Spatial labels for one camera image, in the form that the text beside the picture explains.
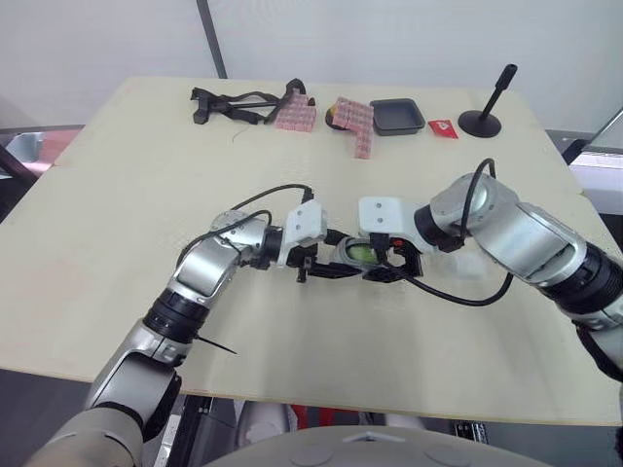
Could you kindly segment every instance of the wooden table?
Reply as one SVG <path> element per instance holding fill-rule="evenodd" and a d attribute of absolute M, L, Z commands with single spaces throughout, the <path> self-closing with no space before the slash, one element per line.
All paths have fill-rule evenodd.
<path fill-rule="evenodd" d="M 376 136 L 368 161 L 329 129 L 340 95 L 411 97 L 427 120 L 481 108 L 489 93 L 308 84 L 312 133 L 249 126 L 220 115 L 193 124 L 198 86 L 216 93 L 284 84 L 181 78 L 127 80 L 0 225 L 0 366 L 90 381 L 165 287 L 192 237 L 239 200 L 305 182 L 329 225 L 356 233 L 357 200 L 428 201 L 478 162 L 611 254 L 613 239 L 532 113 L 513 92 L 495 108 L 493 139 Z M 299 194 L 258 201 L 281 222 Z M 484 298 L 503 272 L 470 244 L 423 259 L 425 280 Z M 602 375 L 573 326 L 515 281 L 485 308 L 453 305 L 406 283 L 311 278 L 241 269 L 181 369 L 187 392 L 222 397 L 486 420 L 618 423 L 618 384 Z"/>

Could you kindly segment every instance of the red label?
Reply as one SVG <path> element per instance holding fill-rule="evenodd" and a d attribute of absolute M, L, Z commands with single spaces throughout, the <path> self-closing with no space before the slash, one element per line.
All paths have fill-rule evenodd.
<path fill-rule="evenodd" d="M 449 120 L 431 120 L 428 124 L 435 134 L 444 138 L 458 139 L 457 132 Z"/>

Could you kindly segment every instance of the black cable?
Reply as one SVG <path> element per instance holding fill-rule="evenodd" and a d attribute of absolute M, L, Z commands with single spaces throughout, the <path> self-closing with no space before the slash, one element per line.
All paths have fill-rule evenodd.
<path fill-rule="evenodd" d="M 487 166 L 489 167 L 489 173 L 491 174 L 493 178 L 495 178 L 495 161 L 491 158 L 488 158 L 480 162 L 480 164 L 476 168 L 476 171 L 471 177 L 471 182 L 469 182 L 469 187 L 467 188 L 467 194 L 465 195 L 465 204 L 463 205 L 463 213 L 460 218 L 460 234 L 459 235 L 460 235 L 461 240 L 465 240 L 467 238 L 467 219 L 469 218 L 469 211 L 471 210 L 471 201 L 474 198 L 474 192 L 476 191 L 476 187 L 478 186 L 480 177 L 483 171 L 485 170 L 485 167 Z M 499 290 L 495 292 L 493 295 L 491 295 L 490 297 L 484 300 L 463 299 L 461 297 L 455 297 L 454 295 L 450 295 L 450 294 L 447 294 L 446 292 L 442 292 L 441 290 L 437 290 L 434 287 L 426 285 L 423 282 L 420 282 L 419 280 L 415 279 L 414 277 L 409 275 L 407 272 L 405 272 L 403 269 L 391 264 L 386 259 L 385 251 L 383 252 L 382 255 L 380 255 L 380 252 L 377 251 L 377 256 L 382 259 L 383 266 L 390 269 L 391 271 L 393 271 L 395 274 L 402 277 L 407 282 L 412 283 L 416 287 L 419 287 L 420 289 L 422 289 L 424 292 L 428 292 L 429 294 L 432 294 L 435 297 L 439 297 L 440 299 L 444 299 L 444 300 L 447 300 L 448 302 L 452 302 L 454 304 L 459 304 L 459 305 L 486 306 L 486 305 L 493 304 L 497 302 L 499 299 L 501 299 L 506 294 L 506 292 L 508 292 L 508 289 L 510 288 L 510 284 L 513 281 L 513 274 L 508 272 Z"/>
<path fill-rule="evenodd" d="M 509 272 L 506 274 L 506 277 L 504 278 L 504 282 L 502 283 L 502 286 L 493 295 L 491 295 L 490 297 L 484 300 L 470 300 L 470 299 L 463 299 L 461 297 L 455 297 L 454 295 L 447 294 L 445 292 L 442 292 L 441 290 L 437 290 L 434 287 L 426 285 L 423 282 L 420 282 L 419 280 L 410 276 L 407 272 L 405 272 L 401 268 L 396 267 L 387 261 L 383 262 L 383 265 L 386 268 L 390 269 L 392 272 L 398 274 L 400 277 L 405 279 L 407 282 L 410 282 L 416 287 L 421 288 L 424 292 L 428 292 L 429 294 L 439 297 L 440 299 L 447 300 L 448 302 L 452 302 L 454 304 L 459 304 L 459 305 L 466 305 L 466 306 L 486 306 L 486 305 L 490 305 L 490 304 L 497 302 L 499 299 L 501 299 L 504 296 L 504 294 L 506 294 L 506 292 L 508 292 L 508 289 L 510 288 L 510 284 L 513 281 L 513 274 Z"/>
<path fill-rule="evenodd" d="M 208 233 L 204 233 L 202 235 L 199 235 L 198 237 L 196 237 L 193 240 L 191 240 L 191 242 L 182 249 L 181 253 L 177 257 L 177 262 L 175 263 L 175 266 L 179 267 L 179 265 L 184 260 L 184 257 L 188 254 L 188 252 L 191 251 L 191 249 L 195 245 L 197 245 L 199 242 L 204 241 L 205 239 L 210 238 L 212 236 L 216 236 L 216 235 L 220 235 L 220 234 L 224 234 L 226 232 L 229 232 L 231 229 L 235 229 L 236 227 L 239 227 L 239 226 L 241 226 L 243 224 L 246 224 L 251 219 L 254 219 L 254 218 L 256 218 L 258 216 L 261 216 L 263 214 L 265 214 L 268 217 L 269 225 L 272 224 L 273 223 L 273 214 L 271 213 L 271 211 L 269 211 L 268 209 L 260 209 L 259 211 L 255 211 L 252 214 L 249 214 L 248 216 L 246 216 L 245 218 L 240 219 L 239 221 L 234 222 L 231 226 L 227 226 L 227 227 L 224 227 L 223 229 L 218 229 L 216 231 L 210 231 Z"/>
<path fill-rule="evenodd" d="M 480 162 L 476 171 L 471 177 L 471 182 L 469 182 L 469 188 L 467 188 L 467 194 L 465 195 L 465 204 L 463 205 L 463 215 L 460 218 L 460 239 L 465 240 L 467 238 L 467 219 L 469 218 L 469 211 L 471 211 L 471 201 L 474 198 L 474 192 L 476 191 L 476 186 L 480 181 L 480 176 L 483 174 L 483 170 L 485 170 L 486 166 L 489 166 L 489 173 L 493 178 L 495 178 L 495 162 L 493 159 L 488 158 Z"/>
<path fill-rule="evenodd" d="M 265 192 L 259 193 L 257 195 L 255 195 L 254 197 L 251 197 L 249 199 L 244 200 L 243 202 L 239 202 L 237 205 L 235 205 L 234 207 L 231 208 L 232 211 L 236 211 L 238 209 L 240 209 L 243 206 L 246 206 L 247 204 L 259 199 L 259 198 L 263 198 L 266 195 L 270 195 L 271 193 L 274 192 L 280 192 L 281 190 L 292 190 L 292 189 L 301 189 L 303 190 L 303 201 L 302 202 L 306 202 L 309 201 L 310 199 L 313 199 L 313 190 L 312 187 L 309 187 L 308 185 L 303 185 L 300 183 L 288 183 L 287 185 L 279 185 L 278 187 L 273 187 L 270 188 L 269 190 L 266 190 Z"/>
<path fill-rule="evenodd" d="M 226 347 L 225 345 L 221 345 L 220 343 L 217 343 L 215 341 L 211 341 L 210 339 L 202 338 L 199 335 L 196 335 L 195 339 L 198 340 L 198 341 L 201 341 L 201 342 L 210 343 L 210 344 L 214 345 L 215 347 L 222 348 L 223 350 L 227 350 L 228 352 L 233 353 L 234 355 L 238 355 L 237 352 L 234 352 L 229 347 Z"/>

